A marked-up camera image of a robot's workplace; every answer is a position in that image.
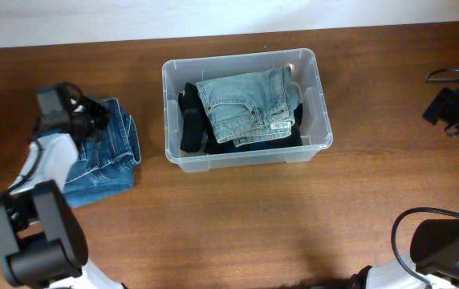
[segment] white wall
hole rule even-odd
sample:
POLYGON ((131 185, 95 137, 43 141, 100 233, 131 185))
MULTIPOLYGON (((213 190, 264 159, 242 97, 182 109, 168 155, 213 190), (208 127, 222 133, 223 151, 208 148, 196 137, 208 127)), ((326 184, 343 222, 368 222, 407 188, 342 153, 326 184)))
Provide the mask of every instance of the white wall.
POLYGON ((459 0, 0 0, 0 47, 459 20, 459 0))

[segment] wooden table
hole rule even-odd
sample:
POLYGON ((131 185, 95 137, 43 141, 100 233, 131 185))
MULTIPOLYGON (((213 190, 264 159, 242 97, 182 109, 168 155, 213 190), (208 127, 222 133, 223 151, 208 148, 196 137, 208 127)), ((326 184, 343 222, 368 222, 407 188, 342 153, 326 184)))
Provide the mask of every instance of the wooden table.
MULTIPOLYGON (((422 120, 459 67, 459 22, 0 49, 0 191, 39 114, 34 90, 69 80, 119 97, 135 119, 136 187, 74 210, 91 258, 130 288, 263 288, 347 278, 393 259, 390 229, 413 206, 459 209, 459 139, 422 120), (183 173, 165 158, 168 59, 307 47, 333 145, 309 162, 183 173)), ((401 224, 406 251, 421 214, 401 224)), ((0 274, 0 288, 7 287, 0 274)))

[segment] light blue denim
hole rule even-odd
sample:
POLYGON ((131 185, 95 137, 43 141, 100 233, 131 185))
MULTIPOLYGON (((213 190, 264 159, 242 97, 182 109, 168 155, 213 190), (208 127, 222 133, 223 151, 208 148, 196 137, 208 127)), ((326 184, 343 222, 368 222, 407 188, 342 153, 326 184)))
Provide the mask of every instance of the light blue denim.
POLYGON ((64 197, 74 208, 102 200, 133 187, 133 168, 140 163, 135 122, 119 107, 118 99, 103 100, 110 107, 104 139, 84 142, 67 175, 64 197))
POLYGON ((218 143, 234 140, 238 147, 291 134, 299 96, 291 86, 290 67, 205 80, 196 86, 218 143), (273 123, 284 125, 271 127, 273 123))

